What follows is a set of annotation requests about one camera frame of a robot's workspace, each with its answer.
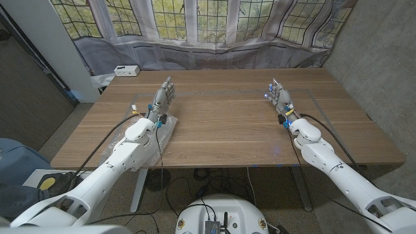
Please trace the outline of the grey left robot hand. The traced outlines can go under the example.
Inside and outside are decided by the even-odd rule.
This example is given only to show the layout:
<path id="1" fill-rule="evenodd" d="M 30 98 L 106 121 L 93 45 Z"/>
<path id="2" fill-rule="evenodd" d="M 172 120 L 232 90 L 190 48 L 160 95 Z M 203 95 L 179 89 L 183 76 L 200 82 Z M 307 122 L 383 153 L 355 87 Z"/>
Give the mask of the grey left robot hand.
<path id="1" fill-rule="evenodd" d="M 175 85 L 171 82 L 171 77 L 168 76 L 160 89 L 155 93 L 155 97 L 151 102 L 151 107 L 148 111 L 147 119 L 156 123 L 158 119 L 168 112 L 169 106 L 175 98 Z"/>

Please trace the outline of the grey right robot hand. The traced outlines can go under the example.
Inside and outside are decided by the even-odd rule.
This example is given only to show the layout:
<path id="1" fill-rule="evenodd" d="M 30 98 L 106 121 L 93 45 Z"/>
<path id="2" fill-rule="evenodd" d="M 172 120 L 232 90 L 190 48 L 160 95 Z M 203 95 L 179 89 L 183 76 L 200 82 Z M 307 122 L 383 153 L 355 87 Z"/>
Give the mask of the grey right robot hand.
<path id="1" fill-rule="evenodd" d="M 289 92 L 277 80 L 272 80 L 268 86 L 268 93 L 264 97 L 273 104 L 278 113 L 278 122 L 285 128 L 288 129 L 294 121 L 299 119 Z"/>

